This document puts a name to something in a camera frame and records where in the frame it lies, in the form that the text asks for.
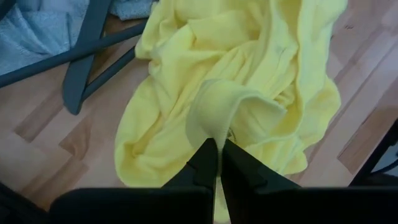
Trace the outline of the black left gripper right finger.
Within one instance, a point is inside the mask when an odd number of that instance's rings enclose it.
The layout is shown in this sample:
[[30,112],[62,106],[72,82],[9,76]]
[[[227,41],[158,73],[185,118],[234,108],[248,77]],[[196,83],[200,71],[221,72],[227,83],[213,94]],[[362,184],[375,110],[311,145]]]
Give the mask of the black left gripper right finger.
[[398,187],[301,187],[230,140],[222,165],[232,224],[398,224]]

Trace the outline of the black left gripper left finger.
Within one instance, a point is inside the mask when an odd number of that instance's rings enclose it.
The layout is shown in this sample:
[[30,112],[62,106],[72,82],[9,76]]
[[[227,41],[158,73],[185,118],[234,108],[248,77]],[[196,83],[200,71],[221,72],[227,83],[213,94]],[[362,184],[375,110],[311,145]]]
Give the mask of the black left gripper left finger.
[[50,224],[212,224],[218,150],[207,139],[159,188],[91,188],[63,194]]

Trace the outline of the yellow t-shirt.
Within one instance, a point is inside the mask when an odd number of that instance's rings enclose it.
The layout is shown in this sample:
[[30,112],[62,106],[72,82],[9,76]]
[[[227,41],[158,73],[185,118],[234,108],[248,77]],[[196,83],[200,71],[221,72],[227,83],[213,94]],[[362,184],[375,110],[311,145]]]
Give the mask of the yellow t-shirt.
[[341,100],[326,73],[347,0],[159,0],[135,53],[149,62],[121,118],[116,173],[160,187],[212,138],[280,175],[307,167]]

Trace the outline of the light blue patterned shirt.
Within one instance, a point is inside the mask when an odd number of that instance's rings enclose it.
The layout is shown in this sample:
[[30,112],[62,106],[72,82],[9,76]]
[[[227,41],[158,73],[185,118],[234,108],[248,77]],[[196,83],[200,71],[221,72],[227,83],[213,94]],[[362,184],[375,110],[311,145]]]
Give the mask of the light blue patterned shirt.
[[[76,47],[90,0],[6,0],[0,20],[0,75]],[[113,0],[108,14],[146,19],[159,0]]]

